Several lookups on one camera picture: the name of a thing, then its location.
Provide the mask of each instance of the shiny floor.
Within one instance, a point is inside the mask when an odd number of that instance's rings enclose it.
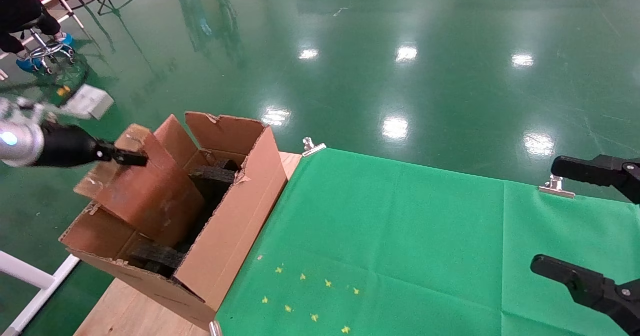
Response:
[[[114,0],[116,5],[126,0]],[[258,118],[281,150],[329,147],[542,184],[560,154],[640,156],[638,0],[134,0],[78,10],[115,138],[185,110]],[[7,58],[10,83],[28,81]],[[86,172],[0,166],[0,250],[53,272]],[[581,195],[614,190],[567,182]],[[25,335],[71,335],[110,278],[82,265]],[[35,293],[0,275],[0,329]]]

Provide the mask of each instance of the wooden table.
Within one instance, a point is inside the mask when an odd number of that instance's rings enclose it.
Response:
[[[291,177],[302,155],[281,152]],[[73,336],[210,336],[172,311],[115,279]]]

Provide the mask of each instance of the metal binder clip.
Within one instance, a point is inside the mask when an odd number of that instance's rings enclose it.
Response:
[[[314,142],[311,141],[311,138],[308,138],[308,137],[302,139],[302,143],[304,143],[304,152],[302,153],[303,158],[306,158],[309,155],[316,154],[316,152],[327,148],[325,143],[322,143],[320,145],[315,145]]]
[[[211,336],[222,336],[222,329],[220,329],[220,323],[218,321],[208,323],[208,331]]]
[[[562,176],[555,176],[554,174],[551,174],[549,181],[544,183],[544,186],[538,186],[537,189],[544,193],[568,197],[569,199],[576,197],[576,193],[562,190]]]

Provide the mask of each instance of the open cardboard box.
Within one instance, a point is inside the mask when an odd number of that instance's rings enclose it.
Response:
[[[274,134],[256,120],[188,112],[186,124],[171,115],[155,131],[131,125],[117,147],[143,150],[146,167],[101,163],[74,191],[89,203],[60,237],[71,254],[208,330],[208,323],[286,183]],[[205,204],[189,170],[219,159],[240,170],[195,243],[170,277],[131,265],[133,245],[173,247]]]

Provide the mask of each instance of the green tablecloth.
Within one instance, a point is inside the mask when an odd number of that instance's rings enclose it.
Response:
[[[224,336],[623,336],[530,271],[640,278],[636,206],[327,149],[283,192],[217,319]]]

